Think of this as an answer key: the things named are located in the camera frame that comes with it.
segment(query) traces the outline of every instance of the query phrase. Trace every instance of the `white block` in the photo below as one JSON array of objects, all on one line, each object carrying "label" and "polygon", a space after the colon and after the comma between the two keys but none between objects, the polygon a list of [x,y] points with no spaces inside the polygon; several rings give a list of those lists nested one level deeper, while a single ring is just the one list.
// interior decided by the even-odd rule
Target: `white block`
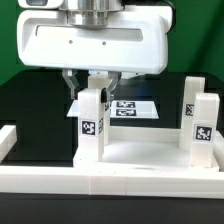
[{"label": "white block", "polygon": [[224,171],[224,138],[218,131],[214,139],[214,156],[220,166],[220,171]]},{"label": "white block", "polygon": [[111,80],[108,79],[108,72],[102,71],[89,71],[88,88],[90,89],[103,89],[108,87]]},{"label": "white block", "polygon": [[74,168],[0,167],[0,192],[89,194],[88,173]]},{"label": "white block", "polygon": [[126,178],[108,175],[90,176],[90,195],[125,195]]},{"label": "white block", "polygon": [[183,110],[181,120],[180,149],[190,150],[191,127],[196,93],[204,92],[205,78],[190,77],[185,80]]},{"label": "white block", "polygon": [[219,97],[217,94],[196,94],[190,149],[191,166],[212,166],[218,109]]},{"label": "white block", "polygon": [[0,162],[17,141],[16,126],[5,125],[0,131]]},{"label": "white block", "polygon": [[104,151],[104,104],[100,89],[85,89],[78,94],[78,132],[80,158],[100,161]]}]

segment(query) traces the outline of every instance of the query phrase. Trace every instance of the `white base frame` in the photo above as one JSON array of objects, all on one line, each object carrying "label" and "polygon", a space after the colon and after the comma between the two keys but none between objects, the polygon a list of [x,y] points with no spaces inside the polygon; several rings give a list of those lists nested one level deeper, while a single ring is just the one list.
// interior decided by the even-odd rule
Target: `white base frame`
[{"label": "white base frame", "polygon": [[[127,132],[114,129],[110,138],[128,138]],[[180,130],[144,129],[135,140],[164,141],[166,144],[179,141]],[[224,139],[217,132],[215,155],[219,156],[221,171],[224,166]],[[49,167],[0,167],[0,192],[43,194],[89,194],[127,196],[165,196],[224,199],[224,172],[212,169],[174,169],[137,167],[133,165],[88,163],[77,168]]]}]

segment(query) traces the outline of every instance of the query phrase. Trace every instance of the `white platform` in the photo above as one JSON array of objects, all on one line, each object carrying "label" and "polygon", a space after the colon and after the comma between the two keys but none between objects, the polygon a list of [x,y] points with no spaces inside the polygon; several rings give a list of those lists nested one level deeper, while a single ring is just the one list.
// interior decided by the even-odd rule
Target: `white platform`
[{"label": "white platform", "polygon": [[[120,127],[111,128],[110,141],[113,143],[116,139],[122,142],[123,139],[119,146],[120,161],[116,159],[118,151],[113,150],[114,142],[105,148],[103,163],[82,161],[77,168],[0,166],[0,192],[224,199],[224,172],[214,172],[218,169],[215,160],[212,169],[187,167],[186,151],[178,152],[177,148],[180,130],[144,128],[141,135],[132,136],[132,140],[142,141],[147,137],[149,145],[146,141],[143,141],[142,148],[129,144],[128,151],[121,146],[130,138],[130,131],[136,129],[134,131],[139,132],[139,129],[122,127],[120,134],[117,129]],[[223,171],[224,139],[218,132],[216,136],[214,152],[219,156],[218,161]],[[150,157],[146,154],[139,157],[138,153],[142,152]],[[141,164],[133,164],[134,157]]]}]

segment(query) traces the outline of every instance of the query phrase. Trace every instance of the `black table surface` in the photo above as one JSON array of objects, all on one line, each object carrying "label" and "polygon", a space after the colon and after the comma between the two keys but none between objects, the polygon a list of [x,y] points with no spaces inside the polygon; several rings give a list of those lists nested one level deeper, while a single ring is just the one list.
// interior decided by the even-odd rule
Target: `black table surface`
[{"label": "black table surface", "polygon": [[[87,72],[80,72],[86,86]],[[217,129],[224,134],[224,84],[207,73],[163,73],[121,80],[115,100],[153,100],[159,119],[113,119],[111,125],[180,128],[186,76],[206,78],[217,93]],[[0,87],[0,126],[15,124],[18,141],[2,165],[72,166],[77,118],[61,71],[28,70]],[[0,193],[0,223],[223,223],[224,200]]]}]

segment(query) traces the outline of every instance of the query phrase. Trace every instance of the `white plastic part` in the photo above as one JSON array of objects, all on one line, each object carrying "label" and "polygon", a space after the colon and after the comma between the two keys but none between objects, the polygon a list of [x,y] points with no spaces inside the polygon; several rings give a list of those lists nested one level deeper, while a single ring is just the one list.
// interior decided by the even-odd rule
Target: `white plastic part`
[{"label": "white plastic part", "polygon": [[219,111],[217,94],[197,93],[192,123],[190,165],[211,167]]},{"label": "white plastic part", "polygon": [[159,74],[167,65],[168,6],[127,6],[104,29],[67,25],[64,11],[25,11],[18,20],[25,65]]},{"label": "white plastic part", "polygon": [[104,104],[100,89],[85,89],[78,94],[78,135],[81,159],[101,161],[104,150]]},{"label": "white plastic part", "polygon": [[192,120],[196,93],[203,93],[205,78],[186,77],[181,120],[180,148],[190,151],[192,142]]},{"label": "white plastic part", "polygon": [[33,8],[33,9],[58,9],[64,3],[64,0],[47,0],[45,6],[31,6],[27,4],[27,0],[18,0],[19,5],[23,8]]},{"label": "white plastic part", "polygon": [[2,162],[16,141],[16,126],[5,125],[0,130],[0,162]]}]

